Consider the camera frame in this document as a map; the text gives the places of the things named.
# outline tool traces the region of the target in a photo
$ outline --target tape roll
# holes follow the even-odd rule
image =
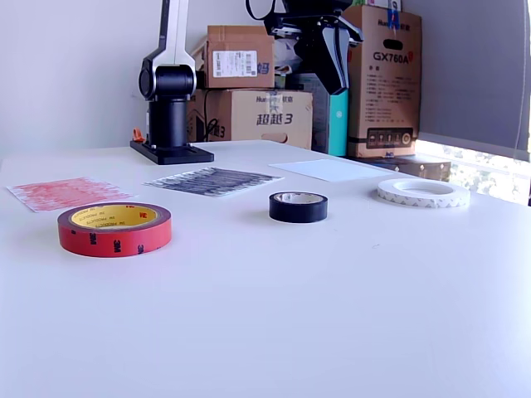
[[[468,206],[470,191],[447,182],[403,178],[378,185],[378,196],[404,206],[427,209]]]
[[[273,220],[309,224],[326,219],[327,197],[306,192],[281,192],[269,198],[269,215]]]
[[[59,241],[72,253],[90,257],[141,255],[172,239],[171,213],[141,203],[105,203],[59,216]]]

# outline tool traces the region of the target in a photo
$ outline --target black patterned paper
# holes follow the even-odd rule
[[[252,172],[238,172],[208,167],[196,172],[185,172],[175,176],[159,178],[144,185],[195,193],[207,197],[224,197],[235,192],[257,187],[268,182],[282,179]]]

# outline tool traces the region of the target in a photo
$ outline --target yellow tape core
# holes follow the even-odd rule
[[[89,228],[141,226],[157,219],[157,212],[143,206],[110,205],[74,213],[72,223]]]

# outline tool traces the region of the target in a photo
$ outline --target black tape roll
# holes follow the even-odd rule
[[[276,193],[270,196],[269,203],[269,216],[277,221],[309,224],[328,216],[328,198],[315,193]]]

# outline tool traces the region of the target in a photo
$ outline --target white paper sheet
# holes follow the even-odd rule
[[[360,166],[355,163],[338,162],[329,159],[314,160],[310,162],[271,164],[270,166],[328,182],[363,180],[391,174],[390,172]]]

